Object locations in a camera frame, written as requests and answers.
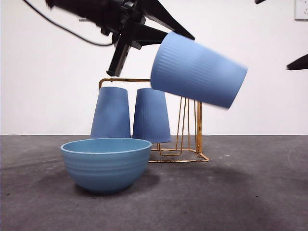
gold wire rack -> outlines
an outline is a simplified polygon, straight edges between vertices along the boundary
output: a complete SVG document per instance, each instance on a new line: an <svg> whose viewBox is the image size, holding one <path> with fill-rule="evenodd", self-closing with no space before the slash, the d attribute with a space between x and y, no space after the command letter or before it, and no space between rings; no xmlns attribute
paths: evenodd
<svg viewBox="0 0 308 231"><path fill-rule="evenodd" d="M99 89L102 87L104 82L150 82L150 79L147 78L103 78L99 82ZM149 163L172 163L172 162L208 162L209 158L203 154L202 149L202 102L197 102L193 100L193 117L194 117L194 135L190 134L190 106L189 102L191 100L188 98L180 98L180 109L179 109L179 119L178 119L178 130L176 136L176 143L174 148L162 148L160 143L156 144L156 148L152 151L158 151L161 157L166 156L181 156L183 151L189 151L194 153L197 159L182 159L182 160L150 160ZM182 122L180 120L181 113L183 112ZM188 147L184 147L184 127L185 127L185 115L187 114L188 121Z"/></svg>

blue cup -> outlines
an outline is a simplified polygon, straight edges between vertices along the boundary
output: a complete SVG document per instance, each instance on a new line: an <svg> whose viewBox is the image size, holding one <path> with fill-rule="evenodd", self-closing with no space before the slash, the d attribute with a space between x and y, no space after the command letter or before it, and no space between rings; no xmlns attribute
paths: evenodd
<svg viewBox="0 0 308 231"><path fill-rule="evenodd" d="M100 88L91 138L130 138L128 93L117 87Z"/></svg>
<svg viewBox="0 0 308 231"><path fill-rule="evenodd" d="M230 108L247 69L184 36L170 32L151 73L153 89Z"/></svg>
<svg viewBox="0 0 308 231"><path fill-rule="evenodd" d="M133 138L151 143L171 141L165 93L152 88L138 89Z"/></svg>

gray floor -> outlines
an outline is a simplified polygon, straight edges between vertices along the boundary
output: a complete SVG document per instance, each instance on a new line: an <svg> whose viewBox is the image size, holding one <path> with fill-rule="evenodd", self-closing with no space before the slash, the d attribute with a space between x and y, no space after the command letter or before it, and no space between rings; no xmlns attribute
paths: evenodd
<svg viewBox="0 0 308 231"><path fill-rule="evenodd" d="M308 230L308 136L204 136L210 162L149 164L109 196L65 171L82 138L1 136L2 231Z"/></svg>

blue plastic cup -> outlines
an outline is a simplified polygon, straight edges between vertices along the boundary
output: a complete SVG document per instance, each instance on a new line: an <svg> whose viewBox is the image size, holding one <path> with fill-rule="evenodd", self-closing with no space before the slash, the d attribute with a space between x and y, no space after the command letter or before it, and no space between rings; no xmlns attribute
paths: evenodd
<svg viewBox="0 0 308 231"><path fill-rule="evenodd" d="M247 69L184 36L170 32L154 60L153 89L230 108Z"/></svg>
<svg viewBox="0 0 308 231"><path fill-rule="evenodd" d="M138 89L133 138L152 143L171 141L164 92L152 88Z"/></svg>
<svg viewBox="0 0 308 231"><path fill-rule="evenodd" d="M117 87L100 88L91 138L130 138L128 93Z"/></svg>

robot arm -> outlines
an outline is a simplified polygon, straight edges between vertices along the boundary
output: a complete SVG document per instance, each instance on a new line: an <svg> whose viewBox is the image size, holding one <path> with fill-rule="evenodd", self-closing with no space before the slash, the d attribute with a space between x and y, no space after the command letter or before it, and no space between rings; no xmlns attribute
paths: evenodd
<svg viewBox="0 0 308 231"><path fill-rule="evenodd" d="M94 22L101 33L113 33L116 49L107 71L110 76L120 76L131 47L160 44L166 32L144 25L146 17L194 39L163 7L158 0L46 0L50 8L57 6Z"/></svg>

